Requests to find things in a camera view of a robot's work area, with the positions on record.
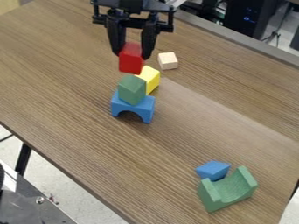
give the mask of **red block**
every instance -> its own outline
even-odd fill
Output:
[[[120,71],[126,74],[140,74],[143,69],[142,48],[136,43],[126,43],[119,54]]]

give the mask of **black equipment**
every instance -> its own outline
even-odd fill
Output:
[[[224,26],[260,39],[281,0],[229,0]]]

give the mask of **white floor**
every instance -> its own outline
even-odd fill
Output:
[[[279,23],[282,21],[282,17],[284,11],[286,10],[286,6],[287,6],[286,4],[283,5],[276,12],[276,14],[271,17],[263,38],[268,37],[272,32],[274,32],[277,29]],[[281,36],[280,36],[278,48],[299,57],[299,51],[289,47],[289,44],[291,43],[292,38],[294,37],[298,25],[299,25],[299,12],[291,11],[291,13],[284,20],[282,24],[282,28],[279,30]],[[274,38],[269,44],[271,46],[276,46],[276,38]]]
[[[0,126],[0,139],[9,134]],[[11,168],[15,167],[21,144],[16,137],[0,143],[0,159]],[[35,152],[24,176],[48,197],[52,194],[58,206],[79,224],[127,223]]]

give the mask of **wooden block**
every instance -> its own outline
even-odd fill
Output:
[[[137,75],[136,77],[146,81],[147,95],[149,95],[160,84],[160,71],[150,66],[144,66],[140,75]]]
[[[159,53],[158,62],[162,70],[178,68],[177,56],[173,52]]]
[[[146,93],[146,81],[134,75],[125,75],[118,84],[118,93],[121,100],[136,105]]]
[[[230,167],[231,165],[227,163],[211,161],[199,166],[195,169],[195,171],[202,179],[210,179],[211,181],[216,181],[224,178],[227,175]]]
[[[132,106],[119,99],[118,91],[115,91],[111,99],[111,114],[118,116],[122,111],[131,111],[138,114],[144,123],[150,123],[155,112],[156,97],[146,95],[137,105]]]
[[[246,166],[238,167],[231,176],[212,182],[204,178],[198,188],[198,196],[206,211],[212,213],[238,201],[251,197],[258,183]]]
[[[119,54],[119,69],[126,74],[139,74],[143,68],[142,48],[136,43],[126,43]]]

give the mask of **metal table leg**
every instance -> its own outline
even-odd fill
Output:
[[[27,144],[23,143],[15,169],[15,171],[21,176],[24,176],[31,155],[31,151],[32,149]]]

